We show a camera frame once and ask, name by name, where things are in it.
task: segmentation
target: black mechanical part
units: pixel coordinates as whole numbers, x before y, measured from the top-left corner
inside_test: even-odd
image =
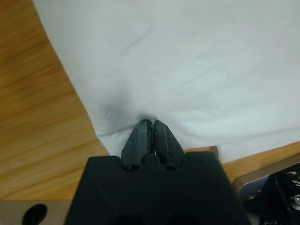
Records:
[[[300,224],[300,165],[270,175],[262,190],[243,204],[262,225]]]
[[[155,121],[154,133],[155,153],[161,165],[170,170],[180,168],[184,152],[169,127],[160,121]]]
[[[250,224],[215,153],[183,154],[165,124],[154,130],[143,120],[121,159],[88,160],[65,225]]]
[[[142,120],[135,126],[122,150],[121,160],[126,170],[139,170],[145,163],[146,156],[154,153],[153,130],[149,120]]]

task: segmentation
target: white towel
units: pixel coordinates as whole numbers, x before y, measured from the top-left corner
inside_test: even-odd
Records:
[[[110,154],[142,119],[223,162],[300,141],[299,0],[34,0]]]

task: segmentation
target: white cloth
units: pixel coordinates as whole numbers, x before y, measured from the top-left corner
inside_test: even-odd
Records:
[[[142,119],[223,162],[300,141],[299,0],[34,0],[110,154]]]

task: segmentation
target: wooden table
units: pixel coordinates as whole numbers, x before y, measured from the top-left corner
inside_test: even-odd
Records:
[[[224,165],[230,178],[300,143]],[[30,0],[0,1],[0,199],[71,199],[88,157],[106,155]]]

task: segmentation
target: wood grain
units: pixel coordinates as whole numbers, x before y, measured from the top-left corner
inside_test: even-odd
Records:
[[[224,168],[230,180],[300,143]],[[0,199],[70,199],[86,160],[106,155],[30,0],[0,1]]]

